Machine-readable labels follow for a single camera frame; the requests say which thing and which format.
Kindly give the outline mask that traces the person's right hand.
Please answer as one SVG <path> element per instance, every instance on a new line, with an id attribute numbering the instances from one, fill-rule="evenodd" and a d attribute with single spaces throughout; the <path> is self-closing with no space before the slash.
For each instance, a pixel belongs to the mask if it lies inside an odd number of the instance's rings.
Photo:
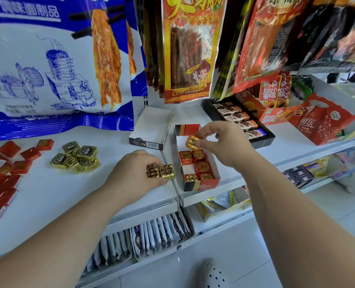
<path id="1" fill-rule="evenodd" d="M 210 122 L 200 128 L 195 136 L 201 140 L 211 141 L 210 139 L 213 138 L 209 137 L 211 131 L 226 131 L 226 141 L 220 141 L 222 154 L 214 154 L 223 165 L 241 172 L 245 168 L 245 161 L 251 160 L 256 155 L 244 131 L 232 122 Z"/>

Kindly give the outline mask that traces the person's left hand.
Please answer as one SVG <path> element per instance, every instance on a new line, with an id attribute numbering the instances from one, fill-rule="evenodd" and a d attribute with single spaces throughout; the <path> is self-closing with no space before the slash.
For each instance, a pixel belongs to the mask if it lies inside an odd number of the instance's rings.
<path id="1" fill-rule="evenodd" d="M 126 154 L 115 165 L 101 189 L 110 195 L 119 210 L 143 198 L 146 190 L 147 168 L 161 166 L 161 161 L 145 150 Z"/>

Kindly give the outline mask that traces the light gold foil chocolate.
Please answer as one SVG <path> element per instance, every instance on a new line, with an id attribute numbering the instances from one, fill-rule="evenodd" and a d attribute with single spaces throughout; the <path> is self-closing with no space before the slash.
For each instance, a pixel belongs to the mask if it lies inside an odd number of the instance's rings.
<path id="1" fill-rule="evenodd" d="M 165 178 L 167 180 L 175 179 L 175 171 L 172 164 L 166 164 L 159 166 L 159 174 L 160 177 Z"/>

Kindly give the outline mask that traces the orange gold foil chocolate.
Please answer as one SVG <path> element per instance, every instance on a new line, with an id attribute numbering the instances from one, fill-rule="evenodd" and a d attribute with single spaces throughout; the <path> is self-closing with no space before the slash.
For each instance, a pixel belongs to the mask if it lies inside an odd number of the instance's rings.
<path id="1" fill-rule="evenodd" d="M 189 135 L 188 139 L 186 140 L 185 145 L 190 150 L 199 150 L 199 147 L 196 145 L 196 142 L 200 141 L 200 140 L 201 139 L 198 138 L 197 136 Z"/>

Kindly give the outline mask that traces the person's right forearm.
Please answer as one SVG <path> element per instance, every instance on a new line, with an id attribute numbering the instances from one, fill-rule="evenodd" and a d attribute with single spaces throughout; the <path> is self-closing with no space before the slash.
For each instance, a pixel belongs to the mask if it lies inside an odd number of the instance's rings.
<path id="1" fill-rule="evenodd" d="M 283 288 L 355 288 L 355 237 L 270 162 L 235 162 Z"/>

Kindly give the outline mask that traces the person's left forearm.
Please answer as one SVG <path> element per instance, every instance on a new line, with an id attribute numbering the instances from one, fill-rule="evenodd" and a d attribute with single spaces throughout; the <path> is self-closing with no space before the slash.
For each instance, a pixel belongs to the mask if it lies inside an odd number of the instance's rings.
<path id="1" fill-rule="evenodd" d="M 0 258 L 0 288 L 74 288 L 109 220 L 131 197 L 123 188 L 91 192 Z"/>

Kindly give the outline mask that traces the red black chocolate box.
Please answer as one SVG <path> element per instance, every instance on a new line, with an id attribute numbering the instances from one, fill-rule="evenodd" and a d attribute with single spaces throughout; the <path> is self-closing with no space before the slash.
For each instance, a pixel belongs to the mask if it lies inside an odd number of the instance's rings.
<path id="1" fill-rule="evenodd" d="M 207 161 L 210 163 L 212 168 L 212 173 L 215 177 L 213 180 L 204 180 L 204 181 L 196 181 L 196 182 L 185 182 L 185 174 L 196 174 L 194 163 L 191 165 L 181 165 L 179 159 L 179 151 L 192 151 L 186 147 L 185 143 L 188 139 L 189 135 L 195 135 L 196 132 L 201 128 L 200 124 L 176 124 L 174 126 L 174 134 L 176 138 L 176 145 L 177 145 L 177 157 L 178 163 L 180 165 L 180 172 L 182 174 L 182 181 L 183 181 L 183 189 L 185 192 L 201 192 L 205 190 L 214 189 L 218 186 L 220 182 L 220 175 L 219 171 L 212 153 L 204 150 L 207 155 Z"/>

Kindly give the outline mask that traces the blue white chocolate bar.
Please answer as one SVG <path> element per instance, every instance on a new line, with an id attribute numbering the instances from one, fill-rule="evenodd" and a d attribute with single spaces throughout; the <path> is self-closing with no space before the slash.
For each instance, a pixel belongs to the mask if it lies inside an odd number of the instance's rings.
<path id="1" fill-rule="evenodd" d="M 267 133 L 262 129 L 253 129 L 245 131 L 245 135 L 248 140 L 261 138 L 267 135 Z"/>

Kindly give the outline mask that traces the black chocolate bar tray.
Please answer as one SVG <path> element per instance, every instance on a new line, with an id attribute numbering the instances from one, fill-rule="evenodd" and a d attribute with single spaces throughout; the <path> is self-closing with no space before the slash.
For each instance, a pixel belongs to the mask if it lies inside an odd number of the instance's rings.
<path id="1" fill-rule="evenodd" d="M 215 101 L 214 99 L 205 99 L 204 101 L 201 102 L 201 106 L 203 110 L 206 112 L 206 114 L 211 118 L 212 121 L 226 121 L 223 118 L 223 116 L 217 111 L 217 109 L 215 109 L 215 107 L 212 105 L 213 103 L 222 103 L 222 102 L 232 102 L 233 106 L 239 106 L 240 108 L 242 108 L 243 112 L 247 113 L 250 116 L 249 120 L 255 121 L 259 125 L 258 129 L 262 129 L 267 133 L 267 135 L 264 137 L 249 140 L 254 149 L 259 149 L 272 144 L 276 136 L 270 130 L 268 130 L 268 128 L 264 126 L 263 123 L 261 123 L 252 113 L 250 113 L 244 106 L 242 106 L 242 104 L 239 101 L 237 101 L 235 98 L 228 97 L 221 101 Z"/>

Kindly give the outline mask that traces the row of grey white sachets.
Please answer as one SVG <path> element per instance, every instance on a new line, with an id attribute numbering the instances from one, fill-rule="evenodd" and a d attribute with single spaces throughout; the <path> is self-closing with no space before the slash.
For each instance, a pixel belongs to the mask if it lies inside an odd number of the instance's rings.
<path id="1" fill-rule="evenodd" d="M 81 279 L 127 261 L 143 260 L 179 247 L 195 230 L 185 209 L 101 237 L 82 272 Z"/>

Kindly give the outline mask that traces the empty white cardboard box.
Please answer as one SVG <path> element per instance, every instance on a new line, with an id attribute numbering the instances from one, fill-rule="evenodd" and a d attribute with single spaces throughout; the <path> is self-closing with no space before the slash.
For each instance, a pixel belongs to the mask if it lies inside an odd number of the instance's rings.
<path id="1" fill-rule="evenodd" d="M 163 150 L 173 116 L 172 110 L 145 106 L 128 137 L 129 144 Z"/>

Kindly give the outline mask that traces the heap of yellow snack packets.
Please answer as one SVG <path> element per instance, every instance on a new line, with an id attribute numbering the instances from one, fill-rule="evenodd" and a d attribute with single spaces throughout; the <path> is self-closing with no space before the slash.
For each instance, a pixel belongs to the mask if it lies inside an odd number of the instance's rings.
<path id="1" fill-rule="evenodd" d="M 246 210 L 252 207 L 249 189 L 246 185 L 220 193 L 197 204 L 204 222 L 226 213 Z"/>

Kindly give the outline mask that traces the orange red display box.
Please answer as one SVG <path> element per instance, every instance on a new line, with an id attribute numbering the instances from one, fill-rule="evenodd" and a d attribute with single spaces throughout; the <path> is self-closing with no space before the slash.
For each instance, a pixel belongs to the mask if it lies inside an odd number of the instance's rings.
<path id="1" fill-rule="evenodd" d="M 288 107 L 266 107 L 248 91 L 236 93 L 232 97 L 239 101 L 242 106 L 244 106 L 264 125 L 290 122 L 303 103 L 302 100 L 291 95 L 290 106 Z"/>

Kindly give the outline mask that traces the red green snack packet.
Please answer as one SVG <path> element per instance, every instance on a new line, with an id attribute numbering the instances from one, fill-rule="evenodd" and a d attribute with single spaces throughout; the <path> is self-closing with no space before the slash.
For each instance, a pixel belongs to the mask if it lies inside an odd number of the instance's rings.
<path id="1" fill-rule="evenodd" d="M 280 88 L 277 96 L 276 107 L 288 107 L 290 103 L 290 94 L 291 94 L 291 76 L 282 76 L 280 82 Z"/>
<path id="2" fill-rule="evenodd" d="M 269 76 L 260 84 L 258 99 L 266 108 L 276 108 L 282 77 Z"/>

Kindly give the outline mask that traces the white metal shelf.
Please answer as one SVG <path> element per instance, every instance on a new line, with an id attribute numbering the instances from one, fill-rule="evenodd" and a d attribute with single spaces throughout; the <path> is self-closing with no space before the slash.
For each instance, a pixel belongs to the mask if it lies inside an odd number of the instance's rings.
<path id="1" fill-rule="evenodd" d="M 140 261 L 132 252 L 127 261 L 104 266 L 100 271 L 84 277 L 78 281 L 77 288 L 100 285 L 121 288 L 196 287 L 198 280 L 195 273 L 201 270 L 202 261 L 207 258 L 215 258 L 225 269 L 226 281 L 231 287 L 279 287 L 280 282 L 251 206 L 203 222 L 195 205 L 218 193 L 232 189 L 243 191 L 245 180 L 242 176 L 215 157 L 221 177 L 218 187 L 203 192 L 184 191 L 174 127 L 181 124 L 204 126 L 211 122 L 201 106 L 202 102 L 204 100 L 165 105 L 153 88 L 149 90 L 147 98 L 134 97 L 133 104 L 137 105 L 135 111 L 138 114 L 142 113 L 146 103 L 174 112 L 164 150 L 130 145 L 130 132 L 87 126 L 56 135 L 16 140 L 22 150 L 35 146 L 40 139 L 52 139 L 54 146 L 52 150 L 42 152 L 41 157 L 32 163 L 29 173 L 22 176 L 18 194 L 0 219 L 0 257 L 98 189 L 125 154 L 140 149 L 157 156 L 163 163 L 173 164 L 175 179 L 119 211 L 104 233 L 132 228 L 184 207 L 193 225 L 194 236 L 177 247 L 149 255 Z M 73 140 L 79 145 L 96 146 L 101 166 L 92 172 L 80 174 L 50 166 L 50 160 L 62 151 L 62 145 Z"/>

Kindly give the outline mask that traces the pile of gold wrapped chocolates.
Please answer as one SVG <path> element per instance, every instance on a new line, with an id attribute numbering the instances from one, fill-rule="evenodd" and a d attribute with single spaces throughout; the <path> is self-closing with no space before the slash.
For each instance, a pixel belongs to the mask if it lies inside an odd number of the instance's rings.
<path id="1" fill-rule="evenodd" d="M 101 166 L 98 159 L 98 148 L 93 145 L 79 145 L 74 140 L 61 147 L 62 152 L 57 153 L 51 160 L 50 166 L 56 169 L 70 169 L 75 174 L 89 173 Z"/>

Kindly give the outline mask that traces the yellow red spicy strip packet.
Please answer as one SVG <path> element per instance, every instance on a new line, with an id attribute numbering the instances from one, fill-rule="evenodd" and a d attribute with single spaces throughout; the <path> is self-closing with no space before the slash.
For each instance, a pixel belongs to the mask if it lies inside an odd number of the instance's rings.
<path id="1" fill-rule="evenodd" d="M 165 104 L 210 97 L 228 0 L 161 0 Z"/>

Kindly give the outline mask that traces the stack of dark small packets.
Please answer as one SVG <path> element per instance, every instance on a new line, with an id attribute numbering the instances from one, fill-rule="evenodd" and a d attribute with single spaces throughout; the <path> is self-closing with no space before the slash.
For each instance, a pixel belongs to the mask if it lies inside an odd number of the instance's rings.
<path id="1" fill-rule="evenodd" d="M 301 189 L 314 181 L 314 175 L 302 165 L 287 169 L 282 172 L 282 174 L 298 189 Z"/>

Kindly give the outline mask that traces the red hanging snack packet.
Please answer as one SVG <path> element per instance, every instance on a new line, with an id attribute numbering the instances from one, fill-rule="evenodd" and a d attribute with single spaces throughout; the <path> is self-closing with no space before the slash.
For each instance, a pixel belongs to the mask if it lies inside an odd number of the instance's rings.
<path id="1" fill-rule="evenodd" d="M 256 0 L 238 63 L 233 93 L 277 76 L 297 18 L 309 0 Z"/>

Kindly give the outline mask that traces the white perforated shoe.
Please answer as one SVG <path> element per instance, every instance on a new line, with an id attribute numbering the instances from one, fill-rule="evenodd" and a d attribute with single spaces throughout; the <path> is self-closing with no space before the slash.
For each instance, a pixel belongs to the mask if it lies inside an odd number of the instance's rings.
<path id="1" fill-rule="evenodd" d="M 204 260 L 198 288 L 230 288 L 227 272 L 219 261 L 214 258 Z"/>

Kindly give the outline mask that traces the red box with can print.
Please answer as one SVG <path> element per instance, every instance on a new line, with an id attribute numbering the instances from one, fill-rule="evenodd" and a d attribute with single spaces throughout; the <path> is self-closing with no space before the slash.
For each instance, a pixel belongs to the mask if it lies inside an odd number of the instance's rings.
<path id="1" fill-rule="evenodd" d="M 290 123 L 315 145 L 328 144 L 355 120 L 355 115 L 335 102 L 312 93 Z"/>

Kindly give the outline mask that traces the row of dark hanging packets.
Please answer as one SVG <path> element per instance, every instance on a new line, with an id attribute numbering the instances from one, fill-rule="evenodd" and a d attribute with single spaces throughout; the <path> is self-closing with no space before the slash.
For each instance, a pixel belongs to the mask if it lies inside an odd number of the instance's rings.
<path id="1" fill-rule="evenodd" d="M 165 97 L 162 0 L 133 0 L 138 31 L 143 46 L 147 86 Z"/>

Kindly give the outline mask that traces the pile of red square packets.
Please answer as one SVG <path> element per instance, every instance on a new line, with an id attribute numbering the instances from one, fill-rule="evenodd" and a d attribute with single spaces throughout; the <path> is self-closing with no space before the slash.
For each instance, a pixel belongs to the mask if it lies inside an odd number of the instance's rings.
<path id="1" fill-rule="evenodd" d="M 19 184 L 23 176 L 29 173 L 33 161 L 43 151 L 51 150 L 53 145 L 54 140 L 41 139 L 26 150 L 13 140 L 0 146 L 0 219 L 18 196 Z"/>

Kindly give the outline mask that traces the row of black hanging packets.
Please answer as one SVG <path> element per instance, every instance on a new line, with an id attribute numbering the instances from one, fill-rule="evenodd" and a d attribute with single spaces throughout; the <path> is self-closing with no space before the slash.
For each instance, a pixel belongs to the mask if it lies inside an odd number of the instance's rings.
<path id="1" fill-rule="evenodd" d="M 301 20 L 284 71 L 355 72 L 355 0 L 313 0 Z"/>

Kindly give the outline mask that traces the large blue white snack bag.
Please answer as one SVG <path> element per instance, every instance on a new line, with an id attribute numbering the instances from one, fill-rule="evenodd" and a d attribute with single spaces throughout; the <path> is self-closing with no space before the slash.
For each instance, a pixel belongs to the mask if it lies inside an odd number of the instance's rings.
<path id="1" fill-rule="evenodd" d="M 0 141 L 134 130 L 145 64 L 134 0 L 0 0 Z"/>

